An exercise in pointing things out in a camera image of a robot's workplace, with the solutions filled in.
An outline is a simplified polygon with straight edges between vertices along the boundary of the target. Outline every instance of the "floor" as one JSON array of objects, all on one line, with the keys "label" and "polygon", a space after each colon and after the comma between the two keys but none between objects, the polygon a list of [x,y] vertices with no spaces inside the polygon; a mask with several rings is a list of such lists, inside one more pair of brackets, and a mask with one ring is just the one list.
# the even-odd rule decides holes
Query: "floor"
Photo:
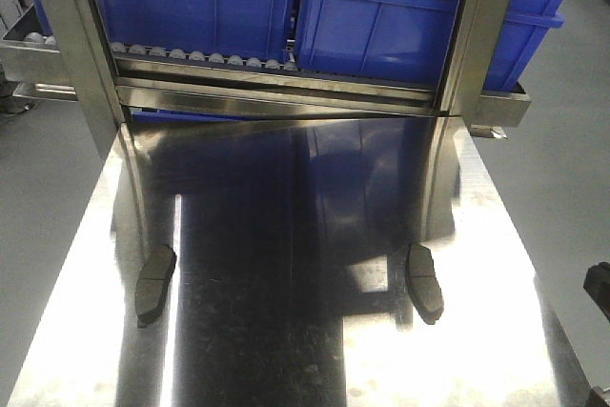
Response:
[{"label": "floor", "polygon": [[[478,148],[592,384],[610,325],[581,288],[610,252],[610,0],[566,0],[521,79],[535,103]],[[0,405],[5,405],[101,168],[79,107],[0,117]]]}]

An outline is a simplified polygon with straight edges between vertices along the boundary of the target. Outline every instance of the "metal rail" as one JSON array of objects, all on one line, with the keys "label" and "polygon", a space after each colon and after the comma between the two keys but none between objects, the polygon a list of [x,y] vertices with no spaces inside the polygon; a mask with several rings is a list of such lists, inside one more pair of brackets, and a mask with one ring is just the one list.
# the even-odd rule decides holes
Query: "metal rail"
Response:
[{"label": "metal rail", "polygon": [[470,127],[510,0],[460,0],[436,107]]},{"label": "metal rail", "polygon": [[[37,79],[32,69],[9,71],[9,75],[34,85],[73,86],[102,156],[118,124],[125,120],[126,107],[271,118],[451,115],[462,116],[468,126],[515,126],[529,105],[521,94],[481,97],[509,0],[460,0],[452,47],[437,91],[334,75],[234,71],[209,63],[186,66],[170,59],[112,56],[95,0],[42,1],[61,53],[44,46],[8,43],[2,47],[4,54],[29,53],[30,62],[34,56],[47,59],[42,76],[47,81]],[[20,90],[35,93],[39,88],[26,85]],[[46,87],[46,95],[51,92]],[[59,93],[60,98],[66,97],[65,91]]]}]

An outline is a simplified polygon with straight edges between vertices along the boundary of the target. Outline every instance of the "metal frame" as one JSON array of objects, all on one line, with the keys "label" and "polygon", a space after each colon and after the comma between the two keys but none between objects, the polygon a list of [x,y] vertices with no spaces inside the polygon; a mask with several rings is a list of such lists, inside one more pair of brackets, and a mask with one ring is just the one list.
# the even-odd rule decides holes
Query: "metal frame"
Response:
[{"label": "metal frame", "polygon": [[125,117],[114,87],[114,61],[95,0],[42,1],[97,150],[106,158]]},{"label": "metal frame", "polygon": [[510,0],[459,0],[437,108],[473,124]]},{"label": "metal frame", "polygon": [[66,87],[72,82],[103,157],[118,126],[129,121],[129,107],[259,118],[462,116],[470,127],[516,126],[529,106],[524,94],[481,96],[509,0],[460,0],[437,91],[334,75],[238,71],[209,63],[184,65],[171,59],[112,55],[95,0],[42,1],[61,53],[14,42],[5,42],[1,52],[3,59],[7,53],[30,53],[30,62],[34,56],[45,56],[47,64],[57,65],[38,73],[22,66],[9,70],[9,75],[28,83],[20,86],[22,95],[52,95],[57,86],[49,85],[58,85],[57,98],[62,100],[71,98]]}]

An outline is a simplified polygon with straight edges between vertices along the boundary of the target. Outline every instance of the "metal post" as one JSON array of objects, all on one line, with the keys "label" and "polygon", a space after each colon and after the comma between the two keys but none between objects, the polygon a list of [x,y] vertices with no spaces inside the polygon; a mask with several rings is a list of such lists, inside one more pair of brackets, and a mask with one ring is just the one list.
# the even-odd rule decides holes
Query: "metal post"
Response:
[{"label": "metal post", "polygon": [[436,107],[470,127],[510,0],[460,0]]},{"label": "metal post", "polygon": [[116,68],[95,0],[42,0],[93,140],[106,158],[125,121]]}]

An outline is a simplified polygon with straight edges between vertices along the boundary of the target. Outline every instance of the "shiny metal surface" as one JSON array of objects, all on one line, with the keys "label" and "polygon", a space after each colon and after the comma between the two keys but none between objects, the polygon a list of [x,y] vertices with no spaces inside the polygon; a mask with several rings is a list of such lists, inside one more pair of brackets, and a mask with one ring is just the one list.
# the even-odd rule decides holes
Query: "shiny metal surface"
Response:
[{"label": "shiny metal surface", "polygon": [[483,92],[472,124],[516,128],[531,103],[532,99],[524,92]]},{"label": "shiny metal surface", "polygon": [[312,106],[318,107],[316,112],[377,112],[419,116],[435,114],[431,109],[415,105],[407,100],[395,99],[393,104],[389,101],[383,103],[370,96],[365,98],[355,94],[348,94],[343,98],[343,94],[336,92],[320,96],[306,90],[288,91],[278,88],[242,90],[135,78],[118,78],[117,90],[126,105],[149,108],[163,108],[164,105],[179,104],[183,109],[205,111],[208,108],[205,106],[202,108],[202,105],[206,103],[206,100],[212,99],[216,101],[217,110],[235,114],[240,114],[242,107],[245,109],[244,113],[252,112],[249,106],[253,103],[269,107],[262,111],[268,111],[268,114],[271,115],[284,112],[281,106],[288,109],[287,114],[295,111],[312,112]]},{"label": "shiny metal surface", "polygon": [[473,124],[470,126],[470,134],[473,137],[493,138],[495,140],[505,140],[508,138],[506,131],[501,126],[480,126]]},{"label": "shiny metal surface", "polygon": [[[435,326],[406,293],[411,242],[435,261]],[[140,330],[160,243],[171,294]],[[9,405],[572,407],[588,390],[459,119],[185,123],[121,131]]]},{"label": "shiny metal surface", "polygon": [[[460,0],[437,93],[442,112],[473,124],[510,0]],[[494,124],[478,121],[479,124]]]},{"label": "shiny metal surface", "polygon": [[0,59],[7,79],[20,83],[70,85],[68,71],[56,47],[23,42],[32,31],[41,31],[34,7],[30,7],[0,40]]},{"label": "shiny metal surface", "polygon": [[12,93],[12,96],[22,99],[63,100],[68,102],[78,102],[76,92],[74,92],[74,88],[72,86],[19,83],[15,91]]},{"label": "shiny metal surface", "polygon": [[121,76],[134,74],[157,75],[167,78],[168,75],[181,79],[197,78],[199,81],[224,82],[223,86],[260,88],[261,86],[299,88],[317,92],[345,92],[361,95],[373,95],[379,98],[388,97],[409,101],[429,102],[429,88],[410,88],[398,82],[357,78],[345,75],[330,75],[305,71],[272,71],[267,69],[236,68],[235,66],[214,64],[210,62],[193,62],[181,64],[168,58],[130,56],[116,53],[116,65]]},{"label": "shiny metal surface", "polygon": [[114,61],[95,0],[42,2],[97,150],[105,158],[118,124],[125,118],[114,88]]}]

